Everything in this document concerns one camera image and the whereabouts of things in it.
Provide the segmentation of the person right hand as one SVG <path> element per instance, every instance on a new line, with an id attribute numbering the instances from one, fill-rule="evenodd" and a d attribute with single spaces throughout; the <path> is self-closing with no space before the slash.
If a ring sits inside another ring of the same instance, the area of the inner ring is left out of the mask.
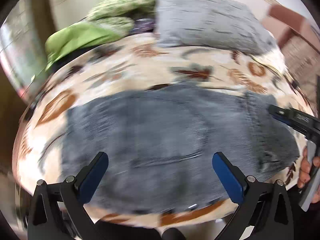
<path id="1" fill-rule="evenodd" d="M 303 150 L 303 159 L 300 164 L 300 170 L 299 170 L 299 178 L 297 182 L 298 188 L 302 189 L 306 183 L 310 181 L 310 170 L 311 170 L 311 164 L 308 162 L 308 147 L 305 146 Z M 319 157 L 314 157 L 312 160 L 312 164 L 319 168 Z M 319 202 L 319 187 L 316 191 L 316 193 L 313 196 L 312 203 Z"/>

